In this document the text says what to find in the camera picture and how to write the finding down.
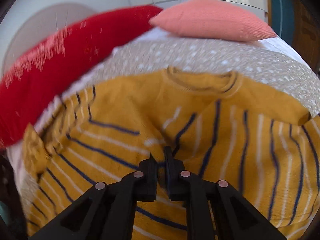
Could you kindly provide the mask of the yellow striped knit sweater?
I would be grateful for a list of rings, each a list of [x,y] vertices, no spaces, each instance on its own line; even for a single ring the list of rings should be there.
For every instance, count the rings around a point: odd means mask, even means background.
[[[231,183],[287,239],[319,209],[319,116],[295,98],[237,72],[170,67],[89,86],[59,103],[23,138],[38,183],[27,215],[35,234],[96,182],[120,181],[152,155],[207,181]]]

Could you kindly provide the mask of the red floral bolster pillow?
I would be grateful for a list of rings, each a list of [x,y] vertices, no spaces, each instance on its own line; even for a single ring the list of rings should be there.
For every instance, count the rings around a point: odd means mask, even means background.
[[[1,79],[1,148],[22,139],[54,96],[152,27],[161,8],[142,5],[107,11],[69,25],[19,57]]]

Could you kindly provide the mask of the beige heart pattern blanket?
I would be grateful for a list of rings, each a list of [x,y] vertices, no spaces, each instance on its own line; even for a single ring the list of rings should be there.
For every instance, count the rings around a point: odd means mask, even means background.
[[[222,73],[236,71],[288,94],[319,113],[319,79],[306,64],[275,48],[223,40],[169,38],[138,41],[116,48],[63,94],[63,99],[90,85],[121,75],[150,73],[173,65],[183,71]]]

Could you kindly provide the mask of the pink knit cushion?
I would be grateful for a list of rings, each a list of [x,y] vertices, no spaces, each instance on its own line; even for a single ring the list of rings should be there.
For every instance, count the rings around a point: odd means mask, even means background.
[[[190,0],[169,7],[149,23],[174,35],[254,42],[276,37],[252,12],[220,0]]]

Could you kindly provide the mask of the round pale bed headboard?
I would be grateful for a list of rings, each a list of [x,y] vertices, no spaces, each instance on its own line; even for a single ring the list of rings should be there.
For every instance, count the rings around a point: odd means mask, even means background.
[[[7,72],[11,65],[28,49],[54,34],[60,29],[84,18],[92,16],[95,10],[77,3],[61,3],[46,7],[30,16],[9,38],[1,59],[1,73]]]

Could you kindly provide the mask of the brown wooden door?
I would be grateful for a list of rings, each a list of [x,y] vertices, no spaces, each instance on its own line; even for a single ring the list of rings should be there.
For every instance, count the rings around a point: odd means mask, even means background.
[[[319,28],[300,0],[294,0],[295,31],[292,47],[317,74],[319,72]]]

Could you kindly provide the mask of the teal curtain in doorway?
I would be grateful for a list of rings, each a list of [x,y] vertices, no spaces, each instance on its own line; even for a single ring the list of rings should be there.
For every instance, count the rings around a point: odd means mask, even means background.
[[[294,0],[271,0],[271,27],[281,39],[292,45],[295,31]]]

